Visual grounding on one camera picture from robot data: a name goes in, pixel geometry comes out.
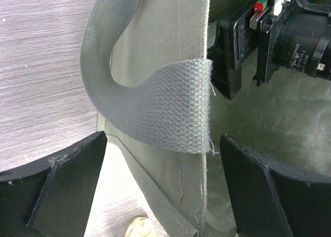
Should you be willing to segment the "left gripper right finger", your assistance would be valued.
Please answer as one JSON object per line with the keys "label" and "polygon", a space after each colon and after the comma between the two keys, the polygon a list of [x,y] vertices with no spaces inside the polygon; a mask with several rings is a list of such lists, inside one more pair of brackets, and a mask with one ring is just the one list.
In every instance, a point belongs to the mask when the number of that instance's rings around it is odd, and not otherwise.
{"label": "left gripper right finger", "polygon": [[330,177],[223,135],[220,152],[239,236],[330,236]]}

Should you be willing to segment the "olive green canvas bag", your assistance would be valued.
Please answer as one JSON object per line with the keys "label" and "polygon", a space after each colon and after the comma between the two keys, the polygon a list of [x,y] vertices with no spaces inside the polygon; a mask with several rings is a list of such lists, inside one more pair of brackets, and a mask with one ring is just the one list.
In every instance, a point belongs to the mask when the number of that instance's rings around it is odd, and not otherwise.
{"label": "olive green canvas bag", "polygon": [[330,80],[280,67],[257,86],[212,83],[216,22],[256,0],[96,0],[81,45],[86,92],[169,236],[239,236],[220,139],[330,177]]}

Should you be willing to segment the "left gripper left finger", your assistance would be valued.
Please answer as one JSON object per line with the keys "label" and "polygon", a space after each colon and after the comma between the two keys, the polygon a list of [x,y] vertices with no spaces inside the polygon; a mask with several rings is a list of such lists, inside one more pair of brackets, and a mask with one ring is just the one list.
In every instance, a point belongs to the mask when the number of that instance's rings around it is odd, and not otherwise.
{"label": "left gripper left finger", "polygon": [[1,172],[1,236],[84,236],[107,146],[97,131]]}

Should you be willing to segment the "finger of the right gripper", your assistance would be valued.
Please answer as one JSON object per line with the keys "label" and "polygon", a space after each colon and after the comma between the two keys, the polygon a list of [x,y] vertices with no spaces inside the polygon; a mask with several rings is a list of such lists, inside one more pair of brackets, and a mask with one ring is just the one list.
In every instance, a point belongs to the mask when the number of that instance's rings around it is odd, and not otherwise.
{"label": "finger of the right gripper", "polygon": [[249,5],[220,18],[214,44],[207,50],[213,61],[212,83],[229,100],[242,88],[242,64],[258,46],[258,33],[249,26],[253,13]]}

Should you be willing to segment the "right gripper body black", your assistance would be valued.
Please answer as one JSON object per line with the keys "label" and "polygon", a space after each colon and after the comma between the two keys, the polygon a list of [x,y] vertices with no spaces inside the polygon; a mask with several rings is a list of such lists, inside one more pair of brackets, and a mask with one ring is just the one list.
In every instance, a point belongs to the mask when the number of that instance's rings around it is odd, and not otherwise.
{"label": "right gripper body black", "polygon": [[258,34],[257,86],[280,67],[330,80],[330,5],[256,0],[249,27]]}

